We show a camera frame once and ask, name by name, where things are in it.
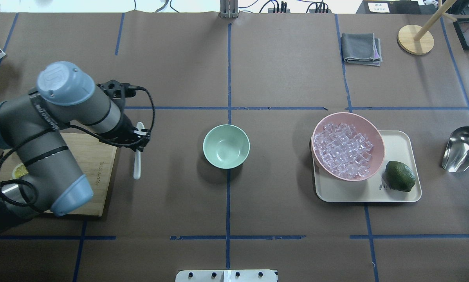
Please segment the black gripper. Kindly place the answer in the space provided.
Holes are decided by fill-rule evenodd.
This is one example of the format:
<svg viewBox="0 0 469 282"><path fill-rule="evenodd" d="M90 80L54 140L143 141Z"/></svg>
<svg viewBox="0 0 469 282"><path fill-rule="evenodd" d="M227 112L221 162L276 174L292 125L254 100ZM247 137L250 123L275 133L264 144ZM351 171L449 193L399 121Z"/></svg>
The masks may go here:
<svg viewBox="0 0 469 282"><path fill-rule="evenodd" d="M149 91L141 86L110 80L98 83L97 87L108 96L110 109L97 123L97 135L107 144L130 148L142 152L150 139L150 129L138 130L129 117L124 114L127 98L133 98L137 91L143 91L151 98Z"/></svg>

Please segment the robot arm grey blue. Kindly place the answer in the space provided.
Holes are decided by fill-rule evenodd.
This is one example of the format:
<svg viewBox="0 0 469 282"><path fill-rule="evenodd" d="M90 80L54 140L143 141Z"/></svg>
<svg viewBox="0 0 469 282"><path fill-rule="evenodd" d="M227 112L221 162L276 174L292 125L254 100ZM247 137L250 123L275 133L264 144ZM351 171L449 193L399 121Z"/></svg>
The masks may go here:
<svg viewBox="0 0 469 282"><path fill-rule="evenodd" d="M151 129L135 127L125 101L144 87L96 84L74 63L49 64L27 94L0 103L0 233L49 210L64 216L93 190L61 130L74 128L109 146L143 151Z"/></svg>

